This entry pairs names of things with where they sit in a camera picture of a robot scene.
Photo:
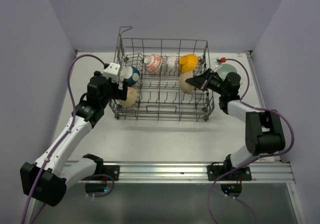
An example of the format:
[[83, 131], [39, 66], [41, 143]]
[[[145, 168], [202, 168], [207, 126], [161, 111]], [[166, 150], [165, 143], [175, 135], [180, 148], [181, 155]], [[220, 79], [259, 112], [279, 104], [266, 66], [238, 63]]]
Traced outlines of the beige bowl olive drawing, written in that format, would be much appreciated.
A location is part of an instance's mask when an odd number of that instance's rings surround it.
[[192, 71], [181, 73], [179, 76], [179, 89], [185, 94], [191, 95], [194, 92], [194, 87], [186, 82], [187, 79], [190, 79], [192, 77]]

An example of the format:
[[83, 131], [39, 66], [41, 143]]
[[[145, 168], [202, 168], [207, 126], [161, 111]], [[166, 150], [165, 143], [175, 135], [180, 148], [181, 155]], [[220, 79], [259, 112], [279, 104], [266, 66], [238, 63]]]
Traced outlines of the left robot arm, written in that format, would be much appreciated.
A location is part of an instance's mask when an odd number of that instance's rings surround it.
[[84, 155], [70, 167], [65, 164], [104, 115], [109, 102], [127, 99], [128, 87], [126, 78], [115, 81], [95, 71], [62, 133], [34, 163], [22, 165], [20, 176], [24, 194], [54, 207], [63, 199], [67, 189], [77, 182], [107, 177], [103, 159], [93, 154]]

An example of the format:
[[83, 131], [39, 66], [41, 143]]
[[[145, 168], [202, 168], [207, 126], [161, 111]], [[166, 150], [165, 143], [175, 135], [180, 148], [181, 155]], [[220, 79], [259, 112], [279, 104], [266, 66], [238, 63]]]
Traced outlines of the cream bowl bird drawing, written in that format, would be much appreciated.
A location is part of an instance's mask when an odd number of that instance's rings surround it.
[[138, 96], [136, 88], [128, 87], [126, 100], [119, 100], [119, 104], [124, 108], [129, 108], [136, 102]]

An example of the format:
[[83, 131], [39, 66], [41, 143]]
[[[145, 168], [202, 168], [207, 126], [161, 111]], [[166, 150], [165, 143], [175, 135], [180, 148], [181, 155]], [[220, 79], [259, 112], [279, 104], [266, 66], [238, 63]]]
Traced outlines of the mint green flower bowl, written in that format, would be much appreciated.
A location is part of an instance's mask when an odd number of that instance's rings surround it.
[[231, 64], [223, 63], [216, 73], [222, 80], [224, 80], [229, 73], [237, 74], [237, 69]]

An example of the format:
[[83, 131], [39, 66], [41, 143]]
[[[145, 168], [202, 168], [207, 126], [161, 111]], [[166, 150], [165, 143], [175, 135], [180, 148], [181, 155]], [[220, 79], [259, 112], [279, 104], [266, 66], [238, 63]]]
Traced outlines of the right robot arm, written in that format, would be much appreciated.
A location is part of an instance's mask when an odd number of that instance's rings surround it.
[[235, 180], [241, 169], [258, 160], [263, 155], [272, 155], [284, 150], [286, 141], [280, 117], [270, 110], [258, 110], [245, 105], [239, 96], [241, 77], [230, 72], [224, 79], [211, 69], [185, 80], [199, 90], [212, 90], [219, 94], [219, 108], [225, 114], [245, 123], [245, 145], [229, 154], [221, 169], [210, 168], [214, 174]]

